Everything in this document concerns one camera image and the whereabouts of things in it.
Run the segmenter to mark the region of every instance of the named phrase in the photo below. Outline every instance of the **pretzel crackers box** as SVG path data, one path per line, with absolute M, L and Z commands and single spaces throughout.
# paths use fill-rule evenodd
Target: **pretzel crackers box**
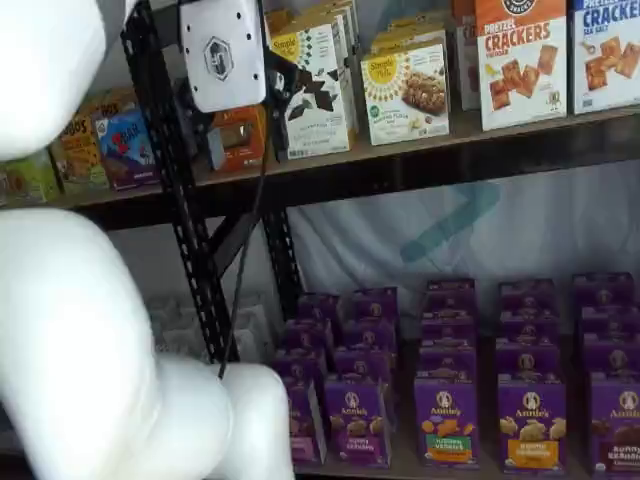
M 574 0 L 576 113 L 640 103 L 640 6 L 629 0 Z
M 480 108 L 478 41 L 474 0 L 453 0 L 456 23 L 456 66 L 463 110 Z
M 418 372 L 414 395 L 423 461 L 429 466 L 478 468 L 480 444 L 472 378 L 456 375 L 445 379 Z
M 482 128 L 567 114 L 566 5 L 476 0 Z

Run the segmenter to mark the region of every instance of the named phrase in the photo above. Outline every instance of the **purple box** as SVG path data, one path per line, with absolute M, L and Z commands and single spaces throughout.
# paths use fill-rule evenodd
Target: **purple box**
M 640 377 L 591 373 L 591 468 L 594 476 L 640 473 Z
M 499 374 L 498 412 L 505 473 L 566 473 L 565 386 L 558 375 Z
M 289 438 L 294 464 L 322 464 L 327 445 L 313 382 L 284 380 L 289 396 Z
M 476 378 L 476 349 L 469 346 L 444 347 L 431 340 L 420 345 L 418 369 L 430 378 Z
M 581 273 L 573 276 L 573 296 L 578 306 L 628 305 L 635 284 L 628 272 Z
M 360 466 L 388 468 L 390 428 L 382 383 L 331 375 L 325 382 L 325 396 L 338 457 Z
M 470 378 L 432 378 L 418 372 L 414 382 L 419 455 L 429 466 L 478 468 L 476 389 Z
M 365 317 L 398 318 L 398 288 L 363 288 L 355 290 L 351 296 L 353 318 Z

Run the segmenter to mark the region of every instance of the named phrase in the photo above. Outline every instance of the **annie's bunny crackers box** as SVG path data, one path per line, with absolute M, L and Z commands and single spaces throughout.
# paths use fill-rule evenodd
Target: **annie's bunny crackers box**
M 575 113 L 640 103 L 640 6 L 573 0 Z
M 505 473 L 565 473 L 567 416 L 558 363 L 552 346 L 496 346 Z
M 418 448 L 427 465 L 478 467 L 475 388 L 468 372 L 446 379 L 418 372 L 414 382 Z
M 566 4 L 476 0 L 482 128 L 567 114 Z
M 382 383 L 331 375 L 325 382 L 325 396 L 338 458 L 355 465 L 388 468 L 391 443 Z

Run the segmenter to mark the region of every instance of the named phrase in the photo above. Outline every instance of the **snack box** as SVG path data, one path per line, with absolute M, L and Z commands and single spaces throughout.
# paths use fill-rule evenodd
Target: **snack box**
M 456 25 L 456 70 L 463 110 L 480 108 L 478 43 L 474 0 L 453 0 Z
M 351 295 L 353 318 L 387 318 L 394 322 L 398 319 L 398 288 L 363 288 L 354 290 Z
M 640 8 L 628 0 L 573 1 L 575 113 L 640 103 Z
M 0 163 L 0 205 L 44 203 L 58 196 L 60 190 L 47 150 Z
M 285 112 L 289 159 L 350 150 L 355 136 L 353 91 L 344 67 L 339 21 L 322 15 L 292 23 L 271 49 L 302 69 Z
M 476 0 L 482 128 L 567 114 L 566 4 Z
M 373 145 L 449 133 L 449 93 L 442 43 L 382 50 L 362 60 Z
M 52 149 L 65 193 L 109 188 L 94 130 L 94 115 L 109 118 L 135 108 L 137 103 L 133 88 L 116 88 L 82 104 Z
M 640 377 L 598 371 L 589 380 L 594 477 L 631 478 L 640 472 Z
M 158 182 L 155 157 L 140 109 L 96 117 L 94 127 L 111 188 L 123 190 Z
M 291 459 L 296 465 L 323 464 L 327 443 L 314 382 L 285 378 L 284 385 L 289 397 Z
M 458 375 L 476 378 L 476 349 L 470 346 L 440 346 L 430 340 L 420 344 L 418 369 L 432 378 L 457 378 Z
M 433 378 L 419 371 L 414 395 L 422 461 L 429 466 L 478 468 L 480 443 L 473 379 L 469 375 Z
M 330 375 L 325 397 L 338 458 L 364 467 L 389 468 L 390 427 L 382 382 Z

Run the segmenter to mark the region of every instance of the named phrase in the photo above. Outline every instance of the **annie's logo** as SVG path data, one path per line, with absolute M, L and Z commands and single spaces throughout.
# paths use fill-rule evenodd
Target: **annie's logo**
M 636 392 L 622 392 L 619 397 L 622 410 L 611 410 L 612 418 L 640 418 L 638 407 L 638 394 Z
M 438 407 L 431 409 L 432 415 L 460 416 L 460 410 L 453 405 L 453 396 L 447 391 L 436 393 Z
M 523 15 L 533 8 L 536 0 L 502 0 L 504 9 L 512 15 Z

